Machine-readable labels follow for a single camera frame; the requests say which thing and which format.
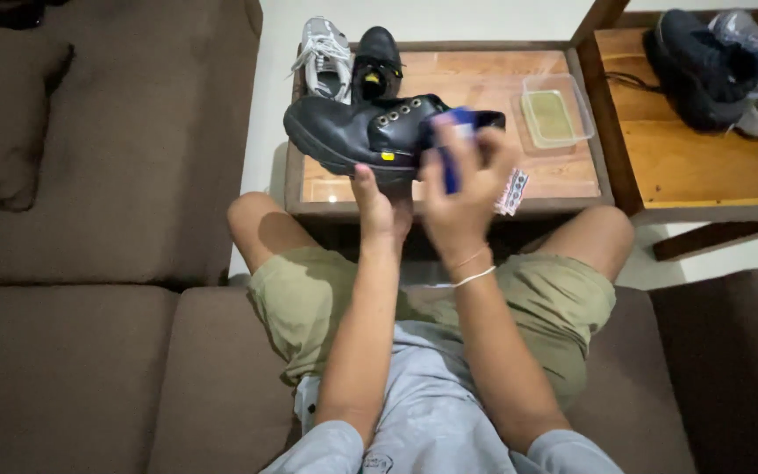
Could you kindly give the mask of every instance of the knee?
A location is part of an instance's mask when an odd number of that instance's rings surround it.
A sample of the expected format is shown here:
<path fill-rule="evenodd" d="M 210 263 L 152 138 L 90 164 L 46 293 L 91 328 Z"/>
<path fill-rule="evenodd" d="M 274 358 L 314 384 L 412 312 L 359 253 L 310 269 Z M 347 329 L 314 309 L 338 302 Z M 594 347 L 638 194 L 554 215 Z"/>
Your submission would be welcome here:
<path fill-rule="evenodd" d="M 601 229 L 606 230 L 618 241 L 631 246 L 634 239 L 634 228 L 627 214 L 613 206 L 594 206 L 582 212 Z"/>
<path fill-rule="evenodd" d="M 226 210 L 226 220 L 231 226 L 247 222 L 261 210 L 269 211 L 271 207 L 277 208 L 276 202 L 271 196 L 263 192 L 253 191 L 244 193 L 236 198 Z"/>

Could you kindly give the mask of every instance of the boot sole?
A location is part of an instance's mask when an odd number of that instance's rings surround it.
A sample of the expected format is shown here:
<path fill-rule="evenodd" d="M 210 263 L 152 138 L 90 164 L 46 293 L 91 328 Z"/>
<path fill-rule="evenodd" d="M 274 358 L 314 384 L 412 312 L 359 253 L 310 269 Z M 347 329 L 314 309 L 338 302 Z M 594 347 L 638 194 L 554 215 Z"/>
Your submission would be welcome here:
<path fill-rule="evenodd" d="M 411 181 L 417 178 L 417 170 L 414 168 L 370 165 L 343 156 L 310 134 L 291 114 L 286 114 L 283 125 L 286 128 L 286 134 L 300 153 L 311 156 L 333 175 L 352 178 L 355 176 L 356 165 L 367 165 L 373 169 L 377 183 Z"/>

